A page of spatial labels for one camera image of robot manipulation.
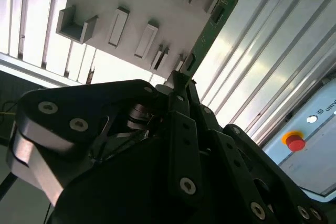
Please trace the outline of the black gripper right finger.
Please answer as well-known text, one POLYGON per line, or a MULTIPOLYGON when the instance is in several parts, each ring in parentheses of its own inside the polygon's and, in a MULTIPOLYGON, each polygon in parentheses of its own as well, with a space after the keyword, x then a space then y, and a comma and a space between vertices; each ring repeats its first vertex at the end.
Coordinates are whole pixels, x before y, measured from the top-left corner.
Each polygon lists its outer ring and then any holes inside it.
POLYGON ((209 151, 211 190, 224 223, 328 223, 327 216, 239 127, 219 126, 187 88, 199 146, 209 151))

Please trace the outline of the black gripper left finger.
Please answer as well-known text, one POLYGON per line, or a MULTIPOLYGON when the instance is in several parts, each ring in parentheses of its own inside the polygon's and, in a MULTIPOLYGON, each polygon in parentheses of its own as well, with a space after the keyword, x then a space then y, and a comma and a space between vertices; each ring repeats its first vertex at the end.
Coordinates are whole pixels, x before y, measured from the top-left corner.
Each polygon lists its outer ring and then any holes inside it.
POLYGON ((80 175, 148 138, 157 109, 189 105, 190 81, 173 71, 156 87, 128 80, 28 92, 18 101, 9 166, 56 206, 80 175))

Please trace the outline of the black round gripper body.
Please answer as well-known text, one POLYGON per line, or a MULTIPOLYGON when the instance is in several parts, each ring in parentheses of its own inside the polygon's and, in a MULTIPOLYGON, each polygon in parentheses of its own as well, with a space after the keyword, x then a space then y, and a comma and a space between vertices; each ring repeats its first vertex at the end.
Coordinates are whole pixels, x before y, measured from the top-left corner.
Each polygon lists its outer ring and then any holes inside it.
POLYGON ((151 134, 80 175, 49 223, 224 223, 190 105, 157 109, 151 134))

